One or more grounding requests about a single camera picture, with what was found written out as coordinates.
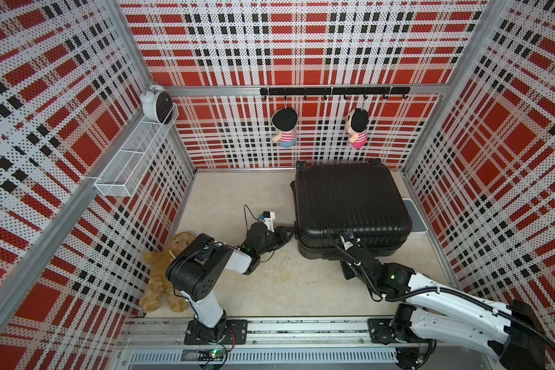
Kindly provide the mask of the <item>black hard-shell suitcase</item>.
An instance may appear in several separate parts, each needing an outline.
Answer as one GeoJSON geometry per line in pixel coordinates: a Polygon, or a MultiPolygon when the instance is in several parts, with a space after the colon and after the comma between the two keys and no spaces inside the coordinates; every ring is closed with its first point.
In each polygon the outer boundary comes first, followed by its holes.
{"type": "Polygon", "coordinates": [[[342,258],[329,230],[351,231],[375,257],[394,254],[413,221],[388,167],[367,162],[296,163],[291,182],[298,251],[306,259],[342,258]]]}

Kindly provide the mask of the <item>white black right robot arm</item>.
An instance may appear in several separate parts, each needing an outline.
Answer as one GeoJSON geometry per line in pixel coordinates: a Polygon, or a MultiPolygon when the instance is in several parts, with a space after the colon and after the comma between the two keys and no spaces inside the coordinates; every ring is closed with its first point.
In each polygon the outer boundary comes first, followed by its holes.
{"type": "Polygon", "coordinates": [[[346,279],[366,284],[376,302],[397,305],[390,326],[404,342],[446,342],[483,353],[505,369],[544,369],[555,342],[526,302],[510,304],[475,297],[435,282],[398,263],[382,263],[359,240],[339,235],[346,279]]]}

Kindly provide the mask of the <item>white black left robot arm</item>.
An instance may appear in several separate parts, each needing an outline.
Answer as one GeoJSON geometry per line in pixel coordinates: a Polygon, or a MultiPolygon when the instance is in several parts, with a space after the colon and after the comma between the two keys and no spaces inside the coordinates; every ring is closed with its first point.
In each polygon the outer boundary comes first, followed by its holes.
{"type": "Polygon", "coordinates": [[[214,286],[225,271],[252,274],[265,254],[273,254],[285,246],[295,233],[294,227],[270,228],[258,221],[250,226],[244,242],[238,247],[202,233],[172,260],[166,270],[166,279],[194,311],[194,319],[189,322],[184,338],[185,345],[246,343],[248,321],[228,318],[217,300],[214,286]]]}

